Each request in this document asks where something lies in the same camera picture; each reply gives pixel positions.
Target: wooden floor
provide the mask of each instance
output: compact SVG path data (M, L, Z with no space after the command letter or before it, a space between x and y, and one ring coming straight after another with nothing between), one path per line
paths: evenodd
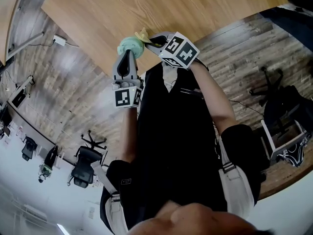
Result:
M195 42L229 23L285 3L287 0L45 0L42 9L110 75L119 43L143 26L151 34L179 31ZM141 72L157 63L159 58L150 51L137 61Z
M23 0L21 11L16 16L12 32L13 42L19 44L25 39L44 31L39 43L49 45L54 34L68 39L68 36L40 9L44 0ZM259 97L251 97L251 88L265 84L260 72L266 66L273 79L278 68L284 72L283 85L295 85L305 97L313 96L312 78L308 62L312 53L281 28L260 15L254 15L233 23L196 42L201 50L200 58L209 66L210 72L224 89L229 99L239 101L259 112ZM171 87L175 70L165 69L166 85ZM92 134L99 139L107 138L109 149L105 163L117 157L118 139L122 114L112 105L111 79L105 75L80 49L69 46L28 46L16 55L12 66L2 75L0 100L4 102L15 89L15 82L21 84L33 75L36 84L32 86L31 98L21 110L29 120L47 136L52 137L56 124L64 119L67 111L72 116L57 140L63 148L65 158L76 162L78 147L83 145L80 135ZM260 127L262 116L246 107L233 103L239 122L252 128ZM299 180L312 170L312 143L305 149L305 161L300 168L278 163L268 169L268 179L262 185L261 197L281 190Z

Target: white box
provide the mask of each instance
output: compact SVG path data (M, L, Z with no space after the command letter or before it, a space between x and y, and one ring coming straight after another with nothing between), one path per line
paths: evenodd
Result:
M176 32L159 58L172 67L187 69L199 53L200 51L188 38Z
M139 106L142 89L133 86L114 91L116 108L134 108Z

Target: elbow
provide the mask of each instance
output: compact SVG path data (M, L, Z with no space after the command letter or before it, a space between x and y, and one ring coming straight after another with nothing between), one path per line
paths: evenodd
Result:
M235 116L212 116L212 120L216 126L216 129L221 135L228 127L238 124Z

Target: green cloth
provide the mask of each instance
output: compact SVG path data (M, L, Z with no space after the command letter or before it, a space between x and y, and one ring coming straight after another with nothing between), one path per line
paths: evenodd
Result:
M124 38L117 47L117 53L121 55L128 49L130 49L134 53L135 58L139 58L145 50L145 45L137 37L127 37Z
M47 178L51 175L52 168L44 164L42 168L42 173L43 173L43 176Z

